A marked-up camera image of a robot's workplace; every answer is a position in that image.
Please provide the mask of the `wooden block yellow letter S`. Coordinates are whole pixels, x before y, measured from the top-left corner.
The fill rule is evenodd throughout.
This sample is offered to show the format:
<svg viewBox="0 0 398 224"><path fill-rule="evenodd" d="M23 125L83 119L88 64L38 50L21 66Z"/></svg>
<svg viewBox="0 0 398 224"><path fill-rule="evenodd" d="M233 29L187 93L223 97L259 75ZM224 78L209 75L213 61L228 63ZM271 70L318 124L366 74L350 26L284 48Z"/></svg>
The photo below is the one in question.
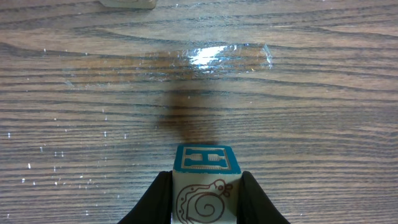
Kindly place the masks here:
<svg viewBox="0 0 398 224"><path fill-rule="evenodd" d="M153 9L157 0L99 0L99 2L106 7Z"/></svg>

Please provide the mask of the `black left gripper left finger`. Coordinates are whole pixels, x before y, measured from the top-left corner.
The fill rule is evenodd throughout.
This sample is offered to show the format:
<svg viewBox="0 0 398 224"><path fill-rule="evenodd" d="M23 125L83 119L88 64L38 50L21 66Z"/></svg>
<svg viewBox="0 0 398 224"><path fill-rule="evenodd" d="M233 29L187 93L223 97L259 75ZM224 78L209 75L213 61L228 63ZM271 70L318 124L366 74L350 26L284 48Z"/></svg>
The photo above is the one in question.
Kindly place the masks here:
<svg viewBox="0 0 398 224"><path fill-rule="evenodd" d="M160 172L134 208L118 224L170 224L172 192L172 172Z"/></svg>

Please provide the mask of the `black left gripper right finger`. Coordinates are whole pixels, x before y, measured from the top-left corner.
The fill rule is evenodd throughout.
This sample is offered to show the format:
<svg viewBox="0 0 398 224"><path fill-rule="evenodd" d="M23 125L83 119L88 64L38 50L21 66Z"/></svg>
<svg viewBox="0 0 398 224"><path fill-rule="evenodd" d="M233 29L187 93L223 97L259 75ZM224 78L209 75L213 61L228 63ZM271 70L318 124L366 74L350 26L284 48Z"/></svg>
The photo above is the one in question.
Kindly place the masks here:
<svg viewBox="0 0 398 224"><path fill-rule="evenodd" d="M290 224L249 171L239 181L237 224Z"/></svg>

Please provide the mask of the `wooden block blue letter H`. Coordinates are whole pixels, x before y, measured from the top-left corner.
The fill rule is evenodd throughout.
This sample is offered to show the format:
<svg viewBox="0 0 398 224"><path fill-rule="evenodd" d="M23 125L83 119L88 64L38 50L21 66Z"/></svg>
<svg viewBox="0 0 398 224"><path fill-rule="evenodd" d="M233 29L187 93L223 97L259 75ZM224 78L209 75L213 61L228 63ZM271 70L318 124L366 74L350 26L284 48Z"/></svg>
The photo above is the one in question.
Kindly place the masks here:
<svg viewBox="0 0 398 224"><path fill-rule="evenodd" d="M172 171L172 223L236 223L241 176L231 147L179 145Z"/></svg>

